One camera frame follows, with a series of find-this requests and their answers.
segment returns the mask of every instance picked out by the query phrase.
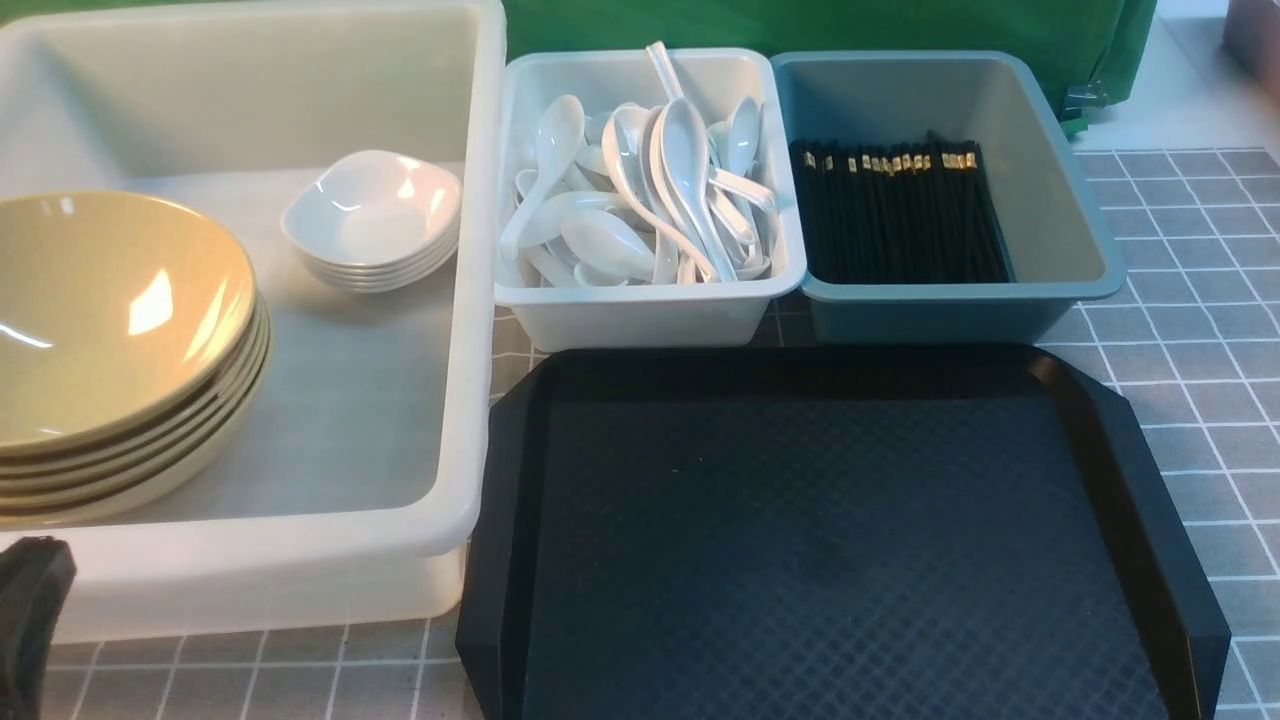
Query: tray rim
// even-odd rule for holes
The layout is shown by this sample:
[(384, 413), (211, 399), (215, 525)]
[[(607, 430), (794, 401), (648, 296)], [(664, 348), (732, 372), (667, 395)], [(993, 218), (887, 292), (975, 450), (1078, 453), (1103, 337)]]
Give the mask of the tray rim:
[[(541, 477), (536, 473), (535, 483), (524, 483), (521, 474), (526, 459), (531, 464), (539, 462), (545, 451), (543, 433), (526, 433), (525, 424), (545, 411), (550, 388), (558, 375), (575, 373), (575, 364), (584, 360), (607, 364), (611, 356), (637, 361), (646, 356), (650, 360), (664, 356), (689, 360), (718, 355), (719, 365), (723, 366), (728, 354), (739, 363), (750, 357), (756, 366), (765, 361), (781, 364), (827, 356), (828, 361), (879, 357), (887, 368), (893, 369), (913, 361), (928, 365), (929, 360), (934, 365), (945, 361), (947, 366), (959, 364), (970, 369), (995, 365), (1006, 373), (1012, 368), (1021, 369), (1044, 389), (1062, 419), (1068, 446), (1080, 465), (1085, 495), (1094, 516), (1100, 515), (1098, 503), (1103, 500), (1120, 505), (1112, 505), (1112, 512), (1126, 515), (1121, 521), (1128, 523), (1128, 528), (1123, 529), (1132, 530), (1128, 536), (1119, 533), (1124, 536), (1119, 537), (1114, 529), (1103, 527), (1101, 520), (1100, 532), (1170, 719), (1213, 716), (1230, 647), (1230, 628), (1129, 401), (1056, 355), (1037, 347), (973, 345), (570, 351), (554, 355), (539, 365), (494, 406), (490, 416), (490, 459), (485, 473), (484, 510), (467, 557), (463, 600), (458, 614), (458, 655), (486, 717), (512, 720), (521, 717), (524, 712), (529, 615), (539, 546), (538, 542), (527, 542), (527, 538), (530, 533), (538, 533)], [(938, 397), (937, 393), (922, 396)], [(951, 395), (975, 396), (995, 395)], [(1108, 413), (1105, 415), (1097, 405), (1108, 405)], [(1076, 428), (1073, 437), (1066, 415), (1071, 415), (1070, 419), (1078, 425), (1084, 425), (1083, 433)], [(1129, 461), (1121, 462), (1114, 451), (1112, 434), (1125, 429), (1137, 433), (1142, 441), (1138, 447), (1146, 452), (1133, 450)], [(1101, 442), (1097, 442), (1100, 433)], [(1091, 468), (1094, 475), (1101, 475), (1092, 484), (1085, 477)], [(1107, 482), (1116, 479), (1119, 483), (1111, 483), (1108, 488)], [(1134, 501), (1135, 496), (1142, 498), (1142, 503)], [(1126, 577), (1121, 571), (1123, 566), (1144, 577), (1135, 578), (1132, 573)]]

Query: tiled countertop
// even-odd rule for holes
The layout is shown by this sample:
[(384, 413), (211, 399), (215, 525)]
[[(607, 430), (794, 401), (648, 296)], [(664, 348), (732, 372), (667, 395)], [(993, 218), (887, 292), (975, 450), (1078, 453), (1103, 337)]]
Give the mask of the tiled countertop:
[[(1043, 346), (1133, 402), (1231, 623), (1222, 720), (1280, 720), (1280, 165), (1262, 151), (1084, 154), (1128, 287)], [(806, 301), (756, 345), (813, 342)], [(544, 355), (499, 313), (494, 397)], [(56, 648), (47, 720), (480, 720), (453, 621)]]

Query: tray textured surface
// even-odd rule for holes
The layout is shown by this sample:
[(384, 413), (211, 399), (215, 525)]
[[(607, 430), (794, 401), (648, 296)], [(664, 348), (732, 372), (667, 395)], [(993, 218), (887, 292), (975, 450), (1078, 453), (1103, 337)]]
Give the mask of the tray textured surface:
[(526, 720), (1167, 716), (1044, 395), (556, 404), (545, 477)]

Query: gray tile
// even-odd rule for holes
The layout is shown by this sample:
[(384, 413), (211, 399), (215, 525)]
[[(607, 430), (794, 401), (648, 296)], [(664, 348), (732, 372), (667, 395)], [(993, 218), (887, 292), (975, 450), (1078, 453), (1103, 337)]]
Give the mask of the gray tile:
[(97, 643), (55, 644), (49, 648), (50, 665), (88, 665)]
[(262, 633), (188, 635), (179, 662), (253, 662)]
[(1175, 237), (1169, 241), (1169, 247), (1187, 269), (1235, 266), (1222, 241), (1216, 237)]
[(1164, 152), (1120, 152), (1120, 163), (1133, 178), (1175, 178), (1178, 170)]
[(426, 620), (364, 623), (347, 632), (343, 660), (415, 660), (422, 650)]
[(1101, 178), (1123, 178), (1124, 168), (1120, 167), (1120, 161), (1116, 160), (1115, 155), (1076, 155), (1076, 161), (1080, 163), (1080, 169), (1084, 170), (1084, 177), (1101, 179)]
[(1256, 423), (1263, 419), (1249, 395), (1249, 386), (1243, 382), (1193, 383), (1187, 386), (1187, 392), (1206, 423)]
[(1076, 306), (1062, 315), (1062, 319), (1050, 328), (1044, 337), (1039, 338), (1039, 342), (1093, 342), (1093, 333), (1089, 332), (1089, 324), (1084, 320), (1084, 311)]
[(1244, 270), (1244, 275), (1263, 302), (1280, 301), (1280, 270)]
[(1134, 184), (1148, 208), (1196, 205), (1196, 196), (1181, 179), (1134, 181)]
[(1234, 479), (1254, 520), (1280, 520), (1280, 473), (1239, 473)]
[(778, 322), (773, 315), (765, 315), (748, 347), (778, 347)]
[(1224, 340), (1270, 340), (1280, 336), (1261, 305), (1213, 305), (1208, 314)]
[(70, 720), (84, 687), (86, 670), (49, 670), (41, 688), (40, 719)]
[(1165, 241), (1156, 240), (1121, 240), (1120, 252), (1124, 254), (1125, 263), (1130, 270), (1176, 270), (1178, 263), (1169, 254)]
[(1143, 425), (1197, 421), (1180, 384), (1124, 386), (1124, 396)]
[(1165, 487), (1184, 523), (1245, 519), (1231, 482), (1221, 473), (1169, 475)]
[(1280, 233), (1280, 205), (1267, 205), (1266, 208), (1258, 208), (1262, 217), (1266, 218), (1267, 224), (1271, 225), (1271, 232)]
[(1234, 178), (1192, 179), (1187, 184), (1201, 205), (1240, 205), (1249, 201), (1249, 196)]
[(1142, 199), (1128, 179), (1089, 181), (1089, 188), (1101, 208), (1138, 208)]
[(809, 296), (796, 290), (773, 301), (778, 313), (809, 313)]
[(244, 707), (248, 667), (179, 667), (161, 720), (232, 720)]
[(1219, 705), (1253, 705), (1253, 688), (1249, 687), (1248, 678), (1240, 667), (1240, 661), (1234, 652), (1226, 653), (1226, 669), (1222, 673), (1222, 689), (1217, 693)]
[(1156, 208), (1151, 211), (1165, 237), (1204, 237), (1213, 227), (1199, 208)]
[(493, 359), (493, 379), (489, 383), (492, 395), (506, 393), (516, 387), (529, 374), (527, 355), (503, 355)]
[(1119, 383), (1174, 379), (1174, 369), (1156, 343), (1108, 345), (1103, 352)]
[(1222, 159), (1238, 176), (1280, 174), (1280, 167), (1266, 150), (1229, 150), (1222, 152)]
[(1190, 525), (1187, 537), (1211, 578), (1274, 573), (1258, 534), (1249, 525)]
[(484, 720), (462, 665), (426, 665), (415, 720)]
[(1229, 237), (1224, 242), (1242, 268), (1280, 268), (1280, 242), (1274, 236)]
[(1219, 469), (1213, 448), (1199, 428), (1148, 428), (1143, 434), (1156, 464), (1166, 473)]
[(90, 678), (79, 720), (154, 717), (160, 708), (168, 670), (104, 670)]
[(151, 638), (142, 641), (113, 641), (102, 643), (97, 653), (101, 665), (164, 665), (173, 662), (178, 638)]
[(1280, 468), (1280, 443), (1271, 428), (1208, 428), (1213, 447), (1228, 470), (1271, 470)]
[(342, 626), (271, 630), (262, 646), (262, 662), (324, 662), (338, 660)]
[(813, 347), (818, 338), (813, 334), (813, 319), (808, 315), (780, 315), (783, 347)]
[(1271, 548), (1271, 556), (1280, 559), (1280, 525), (1261, 525), (1258, 529)]
[(1201, 302), (1252, 302), (1256, 299), (1240, 270), (1189, 270), (1187, 279)]
[(324, 720), (335, 667), (262, 667), (246, 720)]
[(1262, 234), (1268, 231), (1257, 208), (1206, 208), (1217, 234)]
[(1089, 307), (1085, 315), (1100, 342), (1156, 340), (1142, 307)]
[(529, 355), (531, 347), (532, 345), (529, 342), (529, 336), (525, 334), (525, 328), (520, 327), (520, 320), (515, 316), (498, 318), (493, 322), (494, 355), (503, 355), (507, 352)]
[(413, 706), (417, 665), (343, 667), (333, 720), (403, 720)]
[(1107, 364), (1102, 359), (1102, 350), (1096, 345), (1064, 345), (1053, 347), (1051, 352), (1100, 383), (1111, 382), (1111, 373), (1107, 372)]
[(1147, 307), (1147, 313), (1160, 340), (1217, 340), (1203, 307)]
[(1236, 647), (1262, 702), (1280, 702), (1280, 641), (1239, 643)]
[(1270, 178), (1244, 178), (1240, 181), (1245, 192), (1258, 205), (1275, 205), (1280, 202), (1280, 177)]
[(1272, 423), (1280, 423), (1280, 382), (1253, 383), (1253, 395)]
[(1247, 379), (1280, 378), (1280, 342), (1229, 342)]
[(1236, 635), (1280, 635), (1280, 583), (1213, 583), (1213, 594)]
[(1129, 282), (1138, 299), (1146, 304), (1196, 302), (1181, 273), (1130, 273)]
[(1240, 377), (1220, 342), (1179, 343), (1166, 350), (1184, 380), (1230, 380)]
[(1156, 225), (1146, 210), (1103, 210), (1116, 237), (1156, 237)]
[(1219, 178), (1231, 174), (1217, 152), (1170, 152), (1169, 159), (1184, 178)]
[(453, 641), (458, 633), (458, 609), (431, 620), (430, 637), (426, 639), (426, 656), (435, 660), (458, 656)]

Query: white tray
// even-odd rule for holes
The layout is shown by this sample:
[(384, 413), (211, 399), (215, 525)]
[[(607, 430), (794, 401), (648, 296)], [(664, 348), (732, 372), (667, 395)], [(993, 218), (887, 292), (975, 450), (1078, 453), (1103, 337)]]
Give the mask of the white tray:
[(456, 602), (486, 439), (489, 193), (465, 190), (456, 265), (380, 296), (311, 278), (279, 217), (369, 147), (494, 187), (504, 24), (497, 0), (349, 0), (0, 28), (0, 196), (123, 188), (207, 213), (248, 250), (276, 336), (246, 429), (188, 486), (95, 527), (0, 533), (72, 543), (59, 641)]

